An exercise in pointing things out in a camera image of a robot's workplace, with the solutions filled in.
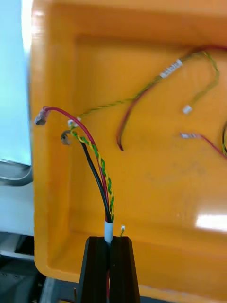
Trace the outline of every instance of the white cable sheath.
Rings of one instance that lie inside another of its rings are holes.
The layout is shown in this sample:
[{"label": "white cable sheath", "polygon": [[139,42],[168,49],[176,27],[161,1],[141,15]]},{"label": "white cable sheath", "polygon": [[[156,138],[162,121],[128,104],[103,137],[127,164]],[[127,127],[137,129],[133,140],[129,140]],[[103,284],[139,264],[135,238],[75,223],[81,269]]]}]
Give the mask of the white cable sheath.
[{"label": "white cable sheath", "polygon": [[104,240],[110,245],[113,239],[114,223],[104,223]]}]

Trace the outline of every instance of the blue surface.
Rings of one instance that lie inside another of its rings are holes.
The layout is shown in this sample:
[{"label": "blue surface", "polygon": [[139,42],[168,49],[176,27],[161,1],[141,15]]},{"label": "blue surface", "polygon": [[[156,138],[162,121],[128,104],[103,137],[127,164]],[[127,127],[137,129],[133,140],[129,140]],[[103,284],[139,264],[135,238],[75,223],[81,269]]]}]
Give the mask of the blue surface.
[{"label": "blue surface", "polygon": [[0,1],[0,159],[31,164],[21,0]]}]

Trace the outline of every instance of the green and yellow wire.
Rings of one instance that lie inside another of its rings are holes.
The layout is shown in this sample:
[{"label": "green and yellow wire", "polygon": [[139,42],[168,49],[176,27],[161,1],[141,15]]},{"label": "green and yellow wire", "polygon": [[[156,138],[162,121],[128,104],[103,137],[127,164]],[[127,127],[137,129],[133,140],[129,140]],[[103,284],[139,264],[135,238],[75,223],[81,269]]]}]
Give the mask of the green and yellow wire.
[{"label": "green and yellow wire", "polygon": [[[215,70],[215,78],[214,80],[207,85],[207,87],[198,92],[194,97],[193,99],[191,100],[191,102],[189,103],[190,106],[194,106],[195,103],[201,98],[203,97],[205,94],[207,94],[209,92],[209,90],[211,90],[212,88],[214,88],[217,84],[218,84],[218,80],[219,80],[219,70],[218,70],[218,67],[217,67],[217,64],[216,62],[214,61],[214,59],[211,57],[211,55],[206,52],[206,51],[198,51],[198,52],[195,52],[195,53],[191,53],[189,55],[186,55],[182,58],[180,58],[180,60],[182,62],[185,62],[189,59],[193,59],[195,56],[199,56],[199,55],[205,55],[212,63],[212,66]],[[125,104],[125,103],[128,103],[128,102],[132,102],[134,99],[136,99],[139,95],[141,95],[143,92],[145,92],[150,86],[153,86],[154,84],[157,84],[159,83],[163,78],[158,75],[156,76],[152,82],[150,82],[149,84],[147,84],[142,90],[140,90],[138,93],[135,94],[134,97],[132,98],[127,98],[127,99],[124,99],[124,100],[118,100],[118,101],[115,101],[115,102],[112,102],[110,104],[106,104],[106,105],[100,105],[100,106],[97,106],[97,107],[93,107],[93,108],[90,108],[88,110],[86,110],[85,112],[83,112],[81,115],[79,115],[80,118],[83,118],[85,116],[88,116],[90,115],[91,113],[95,112],[95,111],[98,111],[100,109],[105,109],[105,108],[110,108],[110,107],[114,107],[114,106],[117,106],[117,105],[120,105],[120,104]]]},{"label": "green and yellow wire", "polygon": [[99,151],[97,150],[96,145],[92,144],[90,140],[86,139],[85,137],[81,137],[76,131],[75,131],[75,126],[74,125],[70,125],[70,132],[71,134],[77,138],[77,140],[79,140],[82,143],[87,144],[90,149],[95,153],[97,159],[98,159],[98,164],[100,165],[101,169],[102,169],[102,173],[106,179],[106,185],[107,185],[107,190],[108,193],[110,195],[109,199],[110,199],[110,216],[111,216],[111,220],[112,222],[114,221],[114,191],[112,189],[112,181],[109,177],[109,174],[105,168],[105,161],[103,160],[103,158],[101,157]]}]

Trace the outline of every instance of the orange tray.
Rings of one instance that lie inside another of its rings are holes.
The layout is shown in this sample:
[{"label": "orange tray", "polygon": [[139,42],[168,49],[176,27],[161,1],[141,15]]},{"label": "orange tray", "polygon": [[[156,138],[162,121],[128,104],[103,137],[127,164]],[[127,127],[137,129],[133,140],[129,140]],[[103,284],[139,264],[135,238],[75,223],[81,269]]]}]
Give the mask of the orange tray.
[{"label": "orange tray", "polygon": [[[44,105],[78,116],[130,98],[192,45],[227,44],[225,0],[35,0],[32,20],[33,118]],[[124,224],[133,241],[140,294],[172,302],[227,302],[227,162],[178,135],[203,133],[220,146],[227,54],[210,53],[219,84],[185,116],[214,77],[207,59],[185,62],[138,103],[125,152],[115,134],[128,105],[83,119],[113,182],[114,234]],[[66,128],[56,112],[34,126],[35,263],[78,282],[85,241],[103,235],[105,214],[80,144],[60,142]]]}]

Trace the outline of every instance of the white wire connector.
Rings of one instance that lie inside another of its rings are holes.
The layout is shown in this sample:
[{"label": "white wire connector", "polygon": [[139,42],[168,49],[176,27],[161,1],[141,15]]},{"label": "white wire connector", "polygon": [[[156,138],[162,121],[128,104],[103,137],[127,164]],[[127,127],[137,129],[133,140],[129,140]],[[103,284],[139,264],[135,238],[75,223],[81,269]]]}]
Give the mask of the white wire connector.
[{"label": "white wire connector", "polygon": [[163,72],[160,73],[162,78],[167,78],[170,74],[172,74],[175,70],[182,66],[182,61],[177,59],[176,62],[167,67]]},{"label": "white wire connector", "polygon": [[190,105],[186,105],[183,109],[182,109],[184,114],[189,114],[192,111],[192,107]]},{"label": "white wire connector", "polygon": [[183,138],[183,139],[194,139],[194,138],[200,138],[200,135],[199,134],[188,134],[188,133],[180,133],[180,136]]},{"label": "white wire connector", "polygon": [[75,123],[73,120],[69,120],[68,127],[71,127],[71,126],[78,127],[78,124]]},{"label": "white wire connector", "polygon": [[113,239],[114,223],[104,223],[104,240],[110,245]]}]

